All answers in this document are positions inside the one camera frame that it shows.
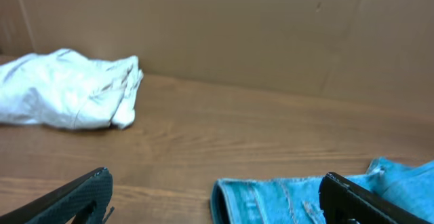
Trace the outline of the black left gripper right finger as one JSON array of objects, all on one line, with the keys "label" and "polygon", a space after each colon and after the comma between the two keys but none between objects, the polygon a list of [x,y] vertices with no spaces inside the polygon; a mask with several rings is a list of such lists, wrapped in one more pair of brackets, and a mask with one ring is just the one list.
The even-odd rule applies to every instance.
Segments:
[{"label": "black left gripper right finger", "polygon": [[321,180],[319,205],[327,224],[429,224],[335,172]]}]

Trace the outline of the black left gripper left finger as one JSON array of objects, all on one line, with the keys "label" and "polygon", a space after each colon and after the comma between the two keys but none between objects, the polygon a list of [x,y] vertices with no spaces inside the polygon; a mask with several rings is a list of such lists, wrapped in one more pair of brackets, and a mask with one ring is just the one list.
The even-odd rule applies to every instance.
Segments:
[{"label": "black left gripper left finger", "polygon": [[103,224],[113,213],[108,205],[113,176],[97,168],[46,195],[1,216],[9,224]]}]

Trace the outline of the folded white trousers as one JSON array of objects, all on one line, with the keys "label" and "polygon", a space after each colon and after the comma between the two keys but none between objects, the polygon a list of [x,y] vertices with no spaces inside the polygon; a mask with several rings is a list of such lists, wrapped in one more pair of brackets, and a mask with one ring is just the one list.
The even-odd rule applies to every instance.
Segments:
[{"label": "folded white trousers", "polygon": [[137,56],[90,59],[66,48],[30,53],[1,65],[1,123],[124,129],[135,120],[143,77]]}]

